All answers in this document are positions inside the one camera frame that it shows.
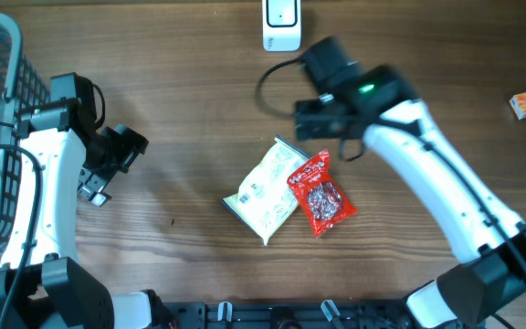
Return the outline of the red snack packet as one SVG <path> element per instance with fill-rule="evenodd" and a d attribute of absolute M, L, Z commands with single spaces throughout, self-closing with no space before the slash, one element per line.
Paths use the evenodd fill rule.
<path fill-rule="evenodd" d="M 358 212 L 332 179 L 330 164 L 329 151 L 322 150 L 287 179 L 288 187 L 305 213 L 316 238 Z"/>

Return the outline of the yellow snack bag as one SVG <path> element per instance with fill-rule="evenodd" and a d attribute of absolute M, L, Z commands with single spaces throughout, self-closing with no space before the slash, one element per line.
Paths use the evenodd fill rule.
<path fill-rule="evenodd" d="M 222 204 L 267 246 L 299 206 L 287 180 L 309 159 L 308 154 L 277 135 L 275 144 L 242 181 L 237 192 L 224 197 Z"/>

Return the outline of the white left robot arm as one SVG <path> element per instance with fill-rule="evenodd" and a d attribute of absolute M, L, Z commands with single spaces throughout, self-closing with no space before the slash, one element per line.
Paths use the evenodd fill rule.
<path fill-rule="evenodd" d="M 56 76 L 0 119 L 0 328 L 173 328 L 156 292 L 113 295 L 78 261 L 79 197 L 102 206 L 148 142 L 104 123 L 100 88 Z"/>

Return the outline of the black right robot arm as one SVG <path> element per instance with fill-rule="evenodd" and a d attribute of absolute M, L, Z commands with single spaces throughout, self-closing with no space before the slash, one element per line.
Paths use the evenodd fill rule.
<path fill-rule="evenodd" d="M 299 58 L 317 92 L 300 101 L 300 140 L 358 140 L 386 161 L 441 227 L 457 265 L 411 292 L 405 306 L 424 328 L 480 324 L 526 292 L 526 222 L 479 179 L 395 68 L 363 70 L 337 39 Z"/>

